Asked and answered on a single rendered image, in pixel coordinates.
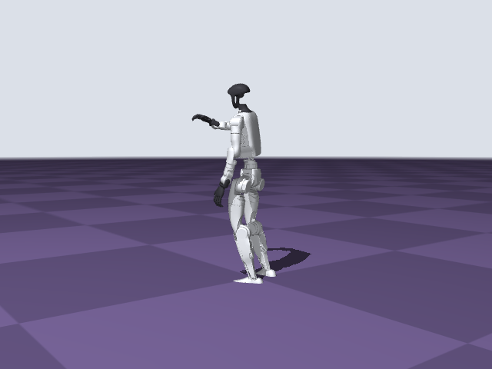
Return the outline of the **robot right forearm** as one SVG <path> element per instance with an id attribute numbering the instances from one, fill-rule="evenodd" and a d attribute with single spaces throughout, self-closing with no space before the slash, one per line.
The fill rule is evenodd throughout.
<path id="1" fill-rule="evenodd" d="M 218 120 L 216 120 L 218 121 Z M 221 130 L 231 130 L 230 128 L 230 122 L 227 122 L 227 121 L 218 121 L 220 123 L 220 125 L 218 127 L 212 125 L 211 127 L 213 129 L 221 129 Z"/>

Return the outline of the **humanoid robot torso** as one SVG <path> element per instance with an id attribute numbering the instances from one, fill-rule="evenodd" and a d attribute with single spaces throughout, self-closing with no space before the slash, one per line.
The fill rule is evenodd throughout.
<path id="1" fill-rule="evenodd" d="M 238 110 L 236 116 L 244 116 L 244 127 L 241 130 L 241 156 L 246 161 L 244 169 L 241 169 L 240 177 L 247 175 L 251 179 L 251 188 L 256 187 L 261 182 L 261 169 L 254 157 L 261 154 L 261 138 L 258 125 L 258 117 L 255 112 L 241 112 Z"/>

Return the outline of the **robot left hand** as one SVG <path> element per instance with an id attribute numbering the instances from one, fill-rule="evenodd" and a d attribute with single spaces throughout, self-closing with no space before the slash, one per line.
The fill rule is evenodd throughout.
<path id="1" fill-rule="evenodd" d="M 224 184 L 222 184 L 222 183 L 220 182 L 220 183 L 219 183 L 219 185 L 220 185 L 220 186 L 216 189 L 216 191 L 215 191 L 215 193 L 214 193 L 214 202 L 215 202 L 215 204 L 216 204 L 218 207 L 223 207 L 223 206 L 221 205 L 221 199 L 222 199 L 222 197 L 223 197 L 223 195 L 224 195 L 224 190 L 225 190 L 226 188 L 228 188 L 229 184 L 230 184 L 230 180 L 229 180 L 229 179 L 227 179 L 227 180 L 225 181 L 225 183 L 224 183 Z"/>

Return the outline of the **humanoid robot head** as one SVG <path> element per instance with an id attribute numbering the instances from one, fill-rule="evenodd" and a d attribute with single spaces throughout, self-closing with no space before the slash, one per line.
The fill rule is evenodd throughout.
<path id="1" fill-rule="evenodd" d="M 244 93 L 248 93 L 248 92 L 250 92 L 250 88 L 245 84 L 236 84 L 236 85 L 231 86 L 228 89 L 228 94 L 231 96 L 231 100 L 232 100 L 232 104 L 233 104 L 234 108 L 239 108 L 239 110 L 241 110 L 241 112 L 246 112 L 246 113 L 252 112 L 247 107 L 246 104 L 240 104 L 239 103 L 239 98 L 243 98 Z M 236 96 L 236 104 L 235 104 L 235 99 L 234 99 L 235 96 Z"/>

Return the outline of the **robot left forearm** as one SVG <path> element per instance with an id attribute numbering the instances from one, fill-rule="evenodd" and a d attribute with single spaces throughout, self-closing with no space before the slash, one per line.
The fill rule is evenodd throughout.
<path id="1" fill-rule="evenodd" d="M 224 168 L 224 173 L 223 173 L 223 176 L 221 178 L 222 184 L 224 184 L 227 179 L 229 179 L 230 183 L 231 183 L 231 179 L 232 179 L 233 174 L 234 174 L 234 168 L 235 168 L 235 165 L 237 164 L 237 161 L 234 159 L 234 149 L 232 147 L 230 147 L 228 149 L 226 162 L 227 163 L 226 163 L 226 166 Z"/>

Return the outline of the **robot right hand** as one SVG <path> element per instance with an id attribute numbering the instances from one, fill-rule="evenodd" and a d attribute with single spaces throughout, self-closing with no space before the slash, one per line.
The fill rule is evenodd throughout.
<path id="1" fill-rule="evenodd" d="M 194 115 L 192 121 L 194 121 L 196 118 L 209 123 L 210 126 L 214 125 L 218 127 L 220 125 L 218 121 L 215 121 L 214 119 L 210 119 L 208 116 L 205 115 L 200 115 L 200 114 Z"/>

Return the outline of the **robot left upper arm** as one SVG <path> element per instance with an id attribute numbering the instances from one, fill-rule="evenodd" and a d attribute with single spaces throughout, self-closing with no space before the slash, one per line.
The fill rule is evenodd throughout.
<path id="1" fill-rule="evenodd" d="M 236 116 L 230 120 L 231 143 L 234 149 L 234 158 L 241 156 L 241 130 L 244 127 L 244 116 Z"/>

